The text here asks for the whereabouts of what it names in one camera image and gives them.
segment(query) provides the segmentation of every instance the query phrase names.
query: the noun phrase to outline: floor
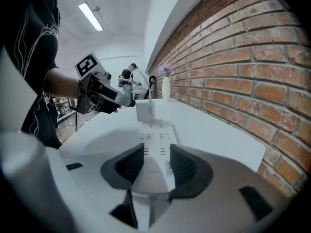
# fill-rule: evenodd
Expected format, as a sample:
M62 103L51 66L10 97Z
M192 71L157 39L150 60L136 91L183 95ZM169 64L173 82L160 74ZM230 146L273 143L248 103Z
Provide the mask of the floor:
M89 120L95 117L97 114L94 112L87 113L85 115L78 114L78 129L85 125ZM61 143L64 143L75 132L75 117L69 116L66 119L58 123L56 134Z

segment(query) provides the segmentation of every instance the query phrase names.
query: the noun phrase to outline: ceiling light fixture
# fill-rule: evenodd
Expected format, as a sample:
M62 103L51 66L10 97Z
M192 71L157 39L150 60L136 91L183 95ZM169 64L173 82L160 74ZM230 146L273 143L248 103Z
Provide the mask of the ceiling light fixture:
M88 18L88 20L93 24L94 28L97 31L102 31L103 28L100 25L100 23L98 22L98 20L96 19L96 17L94 16L93 12L91 11L91 9L89 8L88 4L82 3L79 5L79 9L83 12L83 14Z

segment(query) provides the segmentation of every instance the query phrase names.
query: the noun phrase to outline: black t-shirt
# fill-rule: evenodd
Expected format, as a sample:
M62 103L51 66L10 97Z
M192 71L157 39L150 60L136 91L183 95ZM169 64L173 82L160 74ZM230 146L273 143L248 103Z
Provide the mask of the black t-shirt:
M4 46L17 70L37 93L22 130L38 137L46 146L51 145L51 129L45 118L48 111L42 92L47 72L57 67L54 60L59 24L57 0L31 0L26 7L15 11L15 16L4 26Z
M130 79L130 77L133 78L132 72L130 72L128 69L124 69L121 76L123 76L125 79L128 79L128 80Z

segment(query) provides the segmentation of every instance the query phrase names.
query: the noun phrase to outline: power strip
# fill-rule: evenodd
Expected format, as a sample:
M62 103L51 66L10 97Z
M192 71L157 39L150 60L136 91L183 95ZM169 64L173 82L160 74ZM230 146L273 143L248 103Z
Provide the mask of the power strip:
M144 166L136 178L134 193L168 193L175 189L174 174L170 167L170 145L177 144L172 124L164 118L143 122L139 131L145 145Z

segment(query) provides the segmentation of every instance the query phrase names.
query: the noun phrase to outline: brick wall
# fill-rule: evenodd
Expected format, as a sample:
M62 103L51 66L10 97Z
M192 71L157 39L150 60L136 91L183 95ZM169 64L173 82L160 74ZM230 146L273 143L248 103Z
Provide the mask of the brick wall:
M171 97L266 146L258 173L291 197L311 170L311 50L283 0L202 0L160 51Z

